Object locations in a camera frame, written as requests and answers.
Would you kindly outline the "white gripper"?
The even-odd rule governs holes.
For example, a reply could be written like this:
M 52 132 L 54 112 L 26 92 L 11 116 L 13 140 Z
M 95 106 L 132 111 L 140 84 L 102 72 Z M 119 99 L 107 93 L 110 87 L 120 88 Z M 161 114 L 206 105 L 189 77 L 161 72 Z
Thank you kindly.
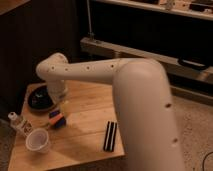
M 60 103 L 66 96 L 68 91 L 64 80 L 50 81 L 48 83 L 48 94 L 54 103 Z M 60 104 L 61 112 L 67 112 L 69 102 L 67 100 Z

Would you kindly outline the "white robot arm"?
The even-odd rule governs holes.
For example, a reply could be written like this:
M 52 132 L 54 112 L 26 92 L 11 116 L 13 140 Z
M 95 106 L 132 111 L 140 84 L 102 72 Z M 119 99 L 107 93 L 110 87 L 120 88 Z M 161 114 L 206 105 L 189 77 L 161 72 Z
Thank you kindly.
M 164 67 L 150 58 L 70 64 L 61 53 L 41 61 L 36 74 L 59 103 L 67 80 L 110 84 L 128 171 L 185 171 L 173 101 Z

